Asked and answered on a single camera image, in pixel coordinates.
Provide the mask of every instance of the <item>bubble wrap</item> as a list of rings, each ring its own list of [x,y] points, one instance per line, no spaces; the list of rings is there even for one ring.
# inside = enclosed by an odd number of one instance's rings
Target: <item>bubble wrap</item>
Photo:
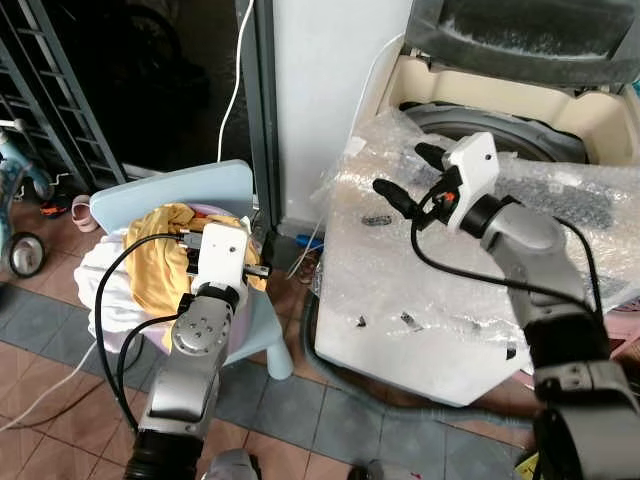
[[[322,295],[324,305],[354,326],[364,319],[387,335],[427,328],[459,333],[462,341],[524,344],[506,288],[436,271],[413,253],[410,222],[377,195],[376,178],[392,180],[416,200],[439,172],[413,150],[419,142],[448,148],[455,142],[424,134],[399,111],[362,126],[343,159],[314,194],[328,205]],[[640,171],[530,162],[499,153],[496,194],[562,217],[586,235],[598,267],[605,307],[640,293]],[[503,277],[478,240],[434,223],[419,234],[432,258],[458,268]],[[568,235],[568,253],[588,283],[580,242]]]

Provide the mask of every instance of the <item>washing machine drum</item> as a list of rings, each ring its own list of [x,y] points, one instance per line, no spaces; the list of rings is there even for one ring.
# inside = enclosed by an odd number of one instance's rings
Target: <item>washing machine drum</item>
[[[540,162],[589,163],[582,140],[537,120],[443,103],[407,103],[400,109],[425,133],[459,140],[490,132],[499,152],[517,152],[519,158]]]

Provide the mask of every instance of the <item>tiled floor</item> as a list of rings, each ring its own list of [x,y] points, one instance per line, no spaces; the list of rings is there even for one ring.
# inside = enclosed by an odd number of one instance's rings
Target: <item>tiled floor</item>
[[[20,220],[28,224],[24,229],[42,235],[51,251],[40,275],[0,287],[0,424],[67,375],[92,342],[87,311],[75,298],[71,272],[99,235],[76,233],[64,223],[68,217],[53,222],[31,217]],[[198,464],[200,472],[218,452],[244,446],[258,456],[265,480],[346,479],[349,464],[373,458],[411,468],[429,480],[515,478],[512,467],[522,450],[512,445],[524,444],[528,432],[473,422],[460,425],[512,444],[508,445],[449,425],[401,421],[368,409],[329,385],[304,361],[298,345],[304,287],[276,272],[269,293],[295,361],[295,375],[280,382],[270,379],[263,355],[223,370],[217,418]],[[127,373],[127,394],[136,415],[161,361],[147,343],[140,361]],[[52,415],[99,381],[93,358],[25,422]],[[384,386],[377,393],[398,396]],[[102,385],[54,421],[0,433],[0,480],[121,478],[132,441],[111,393]]]

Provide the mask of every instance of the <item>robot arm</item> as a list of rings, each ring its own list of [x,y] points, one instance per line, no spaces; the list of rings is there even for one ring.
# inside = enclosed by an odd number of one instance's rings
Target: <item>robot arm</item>
[[[139,421],[125,478],[192,480],[213,418],[229,330],[247,299],[246,274],[268,269],[245,266],[249,234],[211,223],[185,242],[200,250],[198,276],[185,295],[172,330],[172,349],[156,374]]]
[[[413,202],[391,182],[378,179],[373,186],[419,230],[435,220],[463,230],[480,240],[506,280],[563,296],[508,288],[529,344],[536,395],[546,403],[534,424],[542,476],[640,478],[640,410],[621,367],[609,360],[602,319],[581,305],[583,280],[566,254],[560,223],[493,196],[498,163],[488,133],[463,139],[444,153],[442,166],[428,213],[426,202]]]

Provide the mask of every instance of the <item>light blue plastic chair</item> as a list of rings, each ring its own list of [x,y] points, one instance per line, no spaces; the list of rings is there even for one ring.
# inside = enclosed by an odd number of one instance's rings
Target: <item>light blue plastic chair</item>
[[[213,205],[239,218],[250,216],[253,174],[240,160],[187,168],[102,190],[91,197],[90,208],[93,218],[110,233],[160,205],[174,202]],[[249,332],[225,365],[266,350],[269,375],[285,379],[293,372],[293,362],[273,305],[265,292],[249,288],[249,296]]]

